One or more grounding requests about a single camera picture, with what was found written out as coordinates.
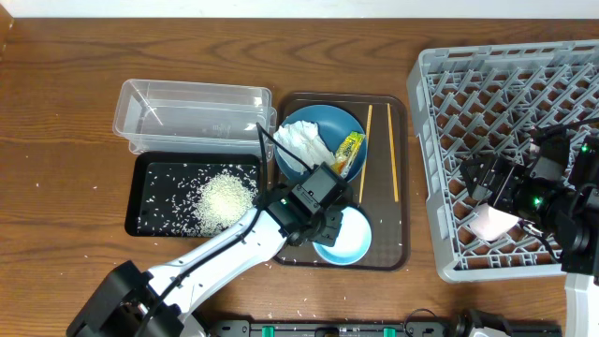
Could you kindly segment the dark blue plate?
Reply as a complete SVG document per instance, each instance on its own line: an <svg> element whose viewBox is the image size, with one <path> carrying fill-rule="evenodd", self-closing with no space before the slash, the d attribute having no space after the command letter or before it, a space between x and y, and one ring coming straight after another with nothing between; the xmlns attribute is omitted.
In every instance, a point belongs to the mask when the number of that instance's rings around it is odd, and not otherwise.
<svg viewBox="0 0 599 337"><path fill-rule="evenodd" d="M317 124L319 136L328 149L333 152L334 158L337 149L352 131L366 136L364 128L354 115L331 105L316 104L300 108L285 117L277 130L283 125L293 124L297 121ZM346 181L350 182L360 174L367 158L367 152L368 141L366 137L361 144L355 162L345 177ZM309 167L280 143L276 146L275 161L279 170L289 180L298 180L308 175Z"/></svg>

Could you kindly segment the yellow green snack wrapper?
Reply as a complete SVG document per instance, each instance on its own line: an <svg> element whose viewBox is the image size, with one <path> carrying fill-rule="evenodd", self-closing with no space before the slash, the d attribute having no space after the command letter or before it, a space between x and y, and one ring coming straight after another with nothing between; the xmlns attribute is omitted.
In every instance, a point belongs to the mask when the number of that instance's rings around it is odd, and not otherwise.
<svg viewBox="0 0 599 337"><path fill-rule="evenodd" d="M337 149L331 168L343 178L348 175L365 138L364 134L352 131Z"/></svg>

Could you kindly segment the light blue bowl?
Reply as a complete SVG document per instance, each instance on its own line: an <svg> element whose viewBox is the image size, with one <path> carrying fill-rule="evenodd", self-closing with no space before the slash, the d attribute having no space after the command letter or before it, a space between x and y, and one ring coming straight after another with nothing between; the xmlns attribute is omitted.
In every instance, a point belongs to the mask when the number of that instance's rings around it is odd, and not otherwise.
<svg viewBox="0 0 599 337"><path fill-rule="evenodd" d="M340 233L333 246L313 243L322 259L338 266L351 265L362 259L369 251L373 237L369 220L361 211L346 207L342 215Z"/></svg>

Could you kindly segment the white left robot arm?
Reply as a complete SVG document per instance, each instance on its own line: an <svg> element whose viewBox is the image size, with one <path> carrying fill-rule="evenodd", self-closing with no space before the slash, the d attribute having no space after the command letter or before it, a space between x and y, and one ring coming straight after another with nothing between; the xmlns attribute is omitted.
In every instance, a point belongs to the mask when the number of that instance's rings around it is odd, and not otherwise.
<svg viewBox="0 0 599 337"><path fill-rule="evenodd" d="M278 185L236 224L188 254L147 271L115 267L66 329L68 336L203 336L194 311L287 245L335 242L349 186Z"/></svg>

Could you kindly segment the white tissue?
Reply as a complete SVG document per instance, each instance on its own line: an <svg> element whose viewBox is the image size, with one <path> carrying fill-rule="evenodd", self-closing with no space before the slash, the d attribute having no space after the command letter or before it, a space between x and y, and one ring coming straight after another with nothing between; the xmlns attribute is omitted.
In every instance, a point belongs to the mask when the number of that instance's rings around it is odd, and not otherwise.
<svg viewBox="0 0 599 337"><path fill-rule="evenodd" d="M283 125L274 133L274 139L310 169L322 163L332 166L335 162L315 123L297 121Z"/></svg>

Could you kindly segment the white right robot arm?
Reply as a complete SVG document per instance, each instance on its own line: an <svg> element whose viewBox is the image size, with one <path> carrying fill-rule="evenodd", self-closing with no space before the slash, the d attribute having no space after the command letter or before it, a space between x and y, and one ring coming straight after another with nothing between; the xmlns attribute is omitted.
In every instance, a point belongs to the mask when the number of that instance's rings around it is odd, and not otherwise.
<svg viewBox="0 0 599 337"><path fill-rule="evenodd" d="M564 134L537 141L530 167L490 154L465 160L460 173L470 198L502 216L524 220L562 248L567 336L598 334L598 138L584 139L568 184L560 182L570 154Z"/></svg>

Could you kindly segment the pink cup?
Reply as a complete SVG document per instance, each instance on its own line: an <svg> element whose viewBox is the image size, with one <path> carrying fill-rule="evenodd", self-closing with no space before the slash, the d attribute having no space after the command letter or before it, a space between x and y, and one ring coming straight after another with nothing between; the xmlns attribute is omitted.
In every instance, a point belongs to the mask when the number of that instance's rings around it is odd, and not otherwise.
<svg viewBox="0 0 599 337"><path fill-rule="evenodd" d="M499 239L519 222L517 216L494 209L487 203L476 206L474 214L469 227L478 239L488 242Z"/></svg>

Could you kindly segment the pile of rice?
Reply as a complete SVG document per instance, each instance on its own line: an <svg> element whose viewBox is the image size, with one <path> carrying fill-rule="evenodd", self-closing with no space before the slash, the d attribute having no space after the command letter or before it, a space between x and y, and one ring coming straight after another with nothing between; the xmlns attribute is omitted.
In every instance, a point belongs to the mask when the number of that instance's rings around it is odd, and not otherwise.
<svg viewBox="0 0 599 337"><path fill-rule="evenodd" d="M258 173L255 165L152 163L135 216L135 233L214 237L253 207Z"/></svg>

